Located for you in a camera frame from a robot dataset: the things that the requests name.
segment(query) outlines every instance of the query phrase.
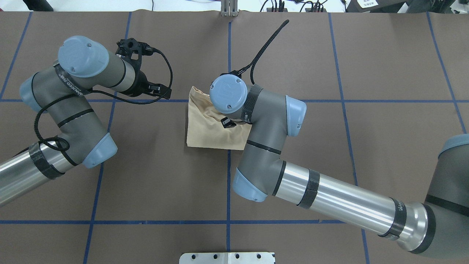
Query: tan fabric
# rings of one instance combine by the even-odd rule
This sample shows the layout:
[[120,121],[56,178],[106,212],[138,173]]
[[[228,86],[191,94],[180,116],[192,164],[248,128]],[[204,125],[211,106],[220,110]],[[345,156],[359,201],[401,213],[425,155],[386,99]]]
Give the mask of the tan fabric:
[[189,93],[188,117],[188,147],[244,150],[251,125],[223,128],[220,120],[225,116],[215,109],[208,94],[194,86]]

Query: white paper sticker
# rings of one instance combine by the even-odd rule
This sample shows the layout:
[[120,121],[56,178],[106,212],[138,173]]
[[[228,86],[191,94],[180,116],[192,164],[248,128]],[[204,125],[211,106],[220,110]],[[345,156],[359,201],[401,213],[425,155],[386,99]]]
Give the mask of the white paper sticker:
[[362,8],[370,8],[378,5],[376,0],[357,0],[357,2]]

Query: folded cloth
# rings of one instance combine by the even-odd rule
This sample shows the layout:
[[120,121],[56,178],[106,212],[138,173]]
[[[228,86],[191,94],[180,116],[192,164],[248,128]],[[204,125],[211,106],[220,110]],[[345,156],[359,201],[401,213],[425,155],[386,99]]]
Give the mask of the folded cloth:
[[215,109],[208,94],[194,86],[189,93],[188,118],[188,147],[244,150],[251,125],[223,128],[220,120],[225,116]]

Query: blue joint cap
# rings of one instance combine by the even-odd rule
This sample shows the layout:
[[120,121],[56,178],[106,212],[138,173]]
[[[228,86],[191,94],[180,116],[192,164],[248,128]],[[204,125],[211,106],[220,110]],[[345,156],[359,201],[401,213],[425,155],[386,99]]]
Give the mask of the blue joint cap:
[[32,93],[32,80],[36,74],[37,73],[29,77],[26,81],[24,81],[24,83],[20,85],[20,96],[23,103],[31,107],[33,111],[39,112],[42,107],[38,104],[36,98],[34,98],[34,94]]
[[91,169],[98,164],[105,162],[110,157],[117,153],[117,146],[114,143],[111,134],[107,133],[97,144],[93,150],[83,160],[83,165],[86,168]]
[[296,137],[306,115],[306,104],[303,101],[285,95],[287,102],[287,135]]
[[255,202],[263,202],[267,198],[267,195],[250,183],[238,168],[233,180],[233,190],[239,196]]
[[438,154],[438,157],[441,155],[441,153],[449,150],[450,148],[454,148],[454,147],[458,147],[462,145],[469,145],[469,134],[457,135],[446,140],[445,145],[443,146],[443,149],[440,151],[440,154]]
[[239,110],[248,97],[248,88],[241,78],[224,74],[216,78],[210,86],[210,100],[222,114]]
[[104,71],[109,63],[109,53],[96,41],[73,36],[59,48],[59,63],[70,75],[88,78]]

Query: gray metal bracket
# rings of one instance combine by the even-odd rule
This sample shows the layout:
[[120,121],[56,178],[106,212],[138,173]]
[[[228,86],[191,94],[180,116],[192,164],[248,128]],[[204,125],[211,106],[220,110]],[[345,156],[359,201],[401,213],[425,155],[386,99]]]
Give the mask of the gray metal bracket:
[[221,16],[238,16],[238,0],[221,0]]

